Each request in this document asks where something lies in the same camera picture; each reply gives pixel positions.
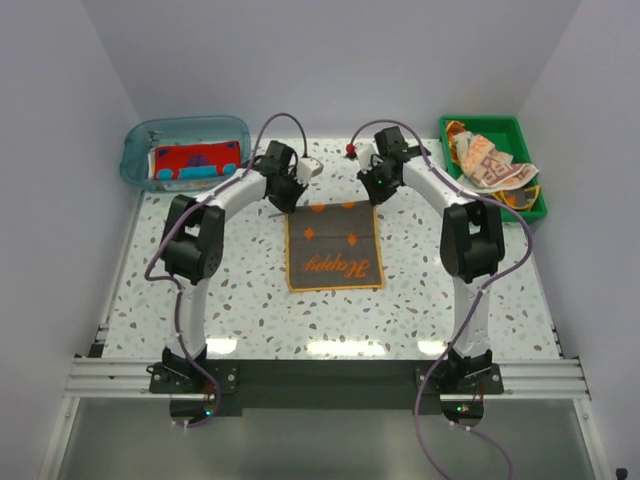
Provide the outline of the orange patterned towel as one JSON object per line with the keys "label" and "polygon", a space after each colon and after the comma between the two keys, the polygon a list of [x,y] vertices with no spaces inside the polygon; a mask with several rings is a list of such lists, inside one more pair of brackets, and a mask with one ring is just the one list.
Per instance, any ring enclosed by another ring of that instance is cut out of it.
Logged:
{"label": "orange patterned towel", "polygon": [[293,292],[382,288],[375,208],[367,201],[297,208],[286,217],[285,267]]}

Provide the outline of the red patterned towel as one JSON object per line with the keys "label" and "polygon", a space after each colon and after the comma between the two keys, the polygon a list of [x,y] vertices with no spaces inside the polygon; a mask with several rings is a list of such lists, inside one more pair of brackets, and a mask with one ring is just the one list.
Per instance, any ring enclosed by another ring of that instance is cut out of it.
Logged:
{"label": "red patterned towel", "polygon": [[148,154],[149,177],[164,181],[221,177],[241,162],[238,141],[158,146]]}

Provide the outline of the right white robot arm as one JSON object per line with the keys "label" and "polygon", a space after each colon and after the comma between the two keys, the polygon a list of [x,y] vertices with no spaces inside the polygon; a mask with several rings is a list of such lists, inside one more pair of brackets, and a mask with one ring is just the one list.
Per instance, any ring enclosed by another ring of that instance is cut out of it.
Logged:
{"label": "right white robot arm", "polygon": [[359,163],[357,178],[370,203],[380,205],[407,187],[442,219],[439,256],[453,280],[454,334],[424,381],[441,393],[468,392],[490,373],[493,363],[490,289],[484,283],[505,256],[500,209],[453,182],[422,146],[410,147],[398,127],[379,131],[374,140],[346,147],[347,156]]}

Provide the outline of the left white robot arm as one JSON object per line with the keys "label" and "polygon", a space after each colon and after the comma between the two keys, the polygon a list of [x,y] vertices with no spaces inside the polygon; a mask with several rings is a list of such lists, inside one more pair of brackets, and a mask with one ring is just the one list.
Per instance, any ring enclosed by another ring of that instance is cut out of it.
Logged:
{"label": "left white robot arm", "polygon": [[152,393],[218,396],[224,391],[207,362],[205,309],[210,280],[223,259],[225,224],[263,199],[292,213],[322,170],[321,162],[272,141],[264,154],[218,186],[195,197],[174,197],[161,243],[144,274],[150,282],[172,282],[177,291],[171,340],[161,361],[147,368]]}

